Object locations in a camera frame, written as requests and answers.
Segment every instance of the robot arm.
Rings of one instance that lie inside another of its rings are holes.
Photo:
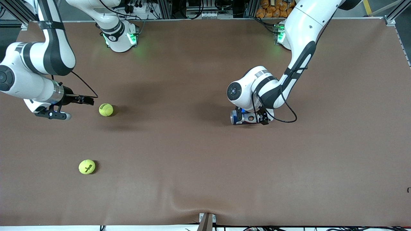
[[[66,0],[71,6],[92,17],[109,46],[115,52],[125,52],[137,45],[138,27],[120,20],[117,14],[109,12],[106,7],[118,6],[121,0]]]
[[[281,79],[275,78],[266,68],[250,69],[242,79],[232,82],[227,89],[228,99],[236,105],[232,112],[233,124],[268,124],[274,109],[284,104],[294,84],[307,68],[320,32],[344,0],[301,0],[284,24],[284,34],[279,43],[292,53],[291,62]],[[247,120],[253,115],[255,120]]]
[[[35,9],[45,42],[15,42],[8,46],[0,63],[0,91],[24,99],[37,116],[68,120],[71,116],[61,112],[61,106],[72,102],[93,105],[94,101],[73,95],[70,88],[44,77],[45,74],[69,74],[76,59],[55,2],[38,0]]]

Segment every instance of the brown table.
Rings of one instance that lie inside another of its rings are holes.
[[[298,121],[268,126],[232,126],[226,97],[249,68],[280,77],[291,58],[255,21],[147,22],[126,53],[93,23],[65,26],[100,98],[59,121],[0,94],[1,225],[411,224],[411,71],[383,20],[333,20],[289,98]],[[18,40],[43,36],[32,24]]]

